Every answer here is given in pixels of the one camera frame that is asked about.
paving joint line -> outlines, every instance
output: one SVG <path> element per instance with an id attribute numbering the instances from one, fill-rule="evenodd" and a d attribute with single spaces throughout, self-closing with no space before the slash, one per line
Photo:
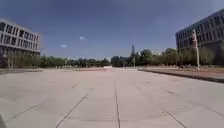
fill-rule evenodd
<path id="1" fill-rule="evenodd" d="M 24 114 L 24 113 L 26 113 L 26 112 L 28 112 L 28 111 L 30 111 L 30 110 L 36 108 L 36 107 L 38 107 L 39 105 L 45 103 L 46 101 L 48 101 L 48 99 L 45 100 L 45 101 L 40 102 L 40 103 L 37 104 L 37 105 L 34 105 L 34 106 L 32 106 L 32 107 L 26 109 L 26 110 L 24 110 L 24 111 L 22 111 L 22 112 L 20 112 L 20 113 L 18 113 L 18 114 L 16 114 L 15 116 L 13 116 L 13 117 L 11 117 L 10 119 L 6 120 L 5 123 L 6 123 L 6 122 L 9 122 L 10 120 L 13 120 L 13 119 L 15 119 L 15 118 L 17 118 L 17 117 L 19 117 L 19 116 L 21 116 L 22 114 Z"/>
<path id="2" fill-rule="evenodd" d="M 194 105 L 197 105 L 197 106 L 200 106 L 200 107 L 202 107 L 202 108 L 204 108 L 204 109 L 210 110 L 210 111 L 212 111 L 212 112 L 218 114 L 218 115 L 221 116 L 222 118 L 224 118 L 224 115 L 223 115 L 222 113 L 220 113 L 220 112 L 218 112 L 218 111 L 216 111 L 216 110 L 214 110 L 214 109 L 212 109 L 212 108 L 210 108 L 210 107 L 208 107 L 208 106 L 206 106 L 206 105 L 204 105 L 204 104 L 202 104 L 202 103 L 200 103 L 200 102 L 198 102 L 198 101 L 194 101 L 194 100 L 186 99 L 186 98 L 182 97 L 181 95 L 179 95 L 179 94 L 177 94 L 177 93 L 175 93 L 175 92 L 172 92 L 172 93 L 170 93 L 170 94 L 179 96 L 180 98 L 182 98 L 182 99 L 185 100 L 185 101 L 189 101 L 189 102 L 191 102 L 191 103 L 194 104 Z"/>
<path id="3" fill-rule="evenodd" d="M 133 85 L 138 91 L 140 91 L 145 97 L 148 98 L 148 96 L 145 95 L 144 91 L 142 91 L 139 87 Z M 187 128 L 183 123 L 181 123 L 178 119 L 176 119 L 171 113 L 169 113 L 166 109 L 163 107 L 160 107 L 164 112 L 166 112 L 169 116 L 171 116 L 174 120 L 176 120 L 181 126 L 184 128 Z"/>
<path id="4" fill-rule="evenodd" d="M 114 80 L 114 90 L 115 90 L 115 99 L 116 99 L 116 108 L 117 108 L 117 122 L 118 122 L 118 128 L 120 128 L 121 127 L 121 122 L 120 122 L 120 113 L 119 113 L 119 108 L 118 108 L 117 88 L 116 88 L 115 80 Z"/>
<path id="5" fill-rule="evenodd" d="M 65 115 L 65 117 L 56 125 L 56 128 L 58 128 L 61 123 L 71 114 L 71 112 L 88 96 L 89 92 L 91 92 L 96 86 L 90 88 L 90 90 L 86 93 L 84 97 Z"/>

pole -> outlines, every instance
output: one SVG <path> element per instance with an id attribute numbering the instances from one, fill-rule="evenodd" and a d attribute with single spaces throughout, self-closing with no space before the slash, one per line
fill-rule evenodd
<path id="1" fill-rule="evenodd" d="M 135 68 L 135 57 L 133 58 L 134 68 Z"/>
<path id="2" fill-rule="evenodd" d="M 198 40 L 197 40 L 197 34 L 196 34 L 195 29 L 193 29 L 193 42 L 195 45 L 196 55 L 197 55 L 197 71 L 199 71 L 200 70 L 200 60 L 199 60 Z"/>

concrete pavement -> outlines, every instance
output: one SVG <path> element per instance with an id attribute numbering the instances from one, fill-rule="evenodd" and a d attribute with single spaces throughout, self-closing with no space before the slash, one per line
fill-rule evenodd
<path id="1" fill-rule="evenodd" d="M 224 85 L 140 72 L 0 75 L 7 128 L 222 128 Z"/>

curb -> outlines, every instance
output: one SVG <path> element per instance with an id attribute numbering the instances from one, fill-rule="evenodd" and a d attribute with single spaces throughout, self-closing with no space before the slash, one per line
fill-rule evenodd
<path id="1" fill-rule="evenodd" d="M 25 72 L 41 72 L 42 70 L 0 70 L 1 74 L 25 73 Z"/>
<path id="2" fill-rule="evenodd" d="M 178 74 L 178 73 L 163 72 L 163 71 L 154 71 L 154 70 L 147 70 L 147 69 L 138 69 L 138 71 L 142 71 L 142 72 L 152 72 L 152 73 L 172 75 L 172 76 L 179 76 L 179 77 L 186 77 L 186 78 L 191 78 L 191 79 L 204 80 L 204 81 L 217 82 L 217 83 L 224 83 L 224 79 L 214 78 L 214 77 L 205 77 L 205 76 L 197 76 L 197 75 Z"/>

cloud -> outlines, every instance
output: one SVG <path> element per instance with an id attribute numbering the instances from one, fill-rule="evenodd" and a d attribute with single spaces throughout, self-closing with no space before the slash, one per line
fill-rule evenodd
<path id="1" fill-rule="evenodd" d="M 86 40 L 86 38 L 84 36 L 80 36 L 79 39 L 80 40 Z"/>
<path id="2" fill-rule="evenodd" d="M 61 48 L 67 48 L 67 45 L 66 44 L 62 44 L 60 45 Z"/>

